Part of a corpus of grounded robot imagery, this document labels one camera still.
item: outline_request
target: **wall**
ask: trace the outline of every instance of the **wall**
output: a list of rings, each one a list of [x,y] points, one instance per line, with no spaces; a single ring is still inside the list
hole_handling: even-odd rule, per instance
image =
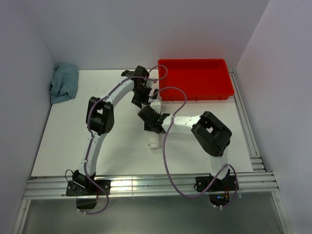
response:
[[[0,1],[0,233],[11,233],[50,111],[52,56],[17,0]]]
[[[223,58],[235,68],[269,0],[20,0],[57,61],[80,69]]]
[[[312,1],[271,0],[237,74],[266,167],[296,233],[311,233]]]

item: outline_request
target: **red plastic container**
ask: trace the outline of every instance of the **red plastic container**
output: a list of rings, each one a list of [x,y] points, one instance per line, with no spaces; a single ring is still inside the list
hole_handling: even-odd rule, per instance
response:
[[[182,89],[188,100],[226,100],[234,94],[228,68],[223,59],[161,59],[159,65],[168,68],[168,75],[159,81],[159,87],[174,86]],[[158,69],[159,77],[166,70]],[[160,92],[163,101],[184,100],[179,90]]]

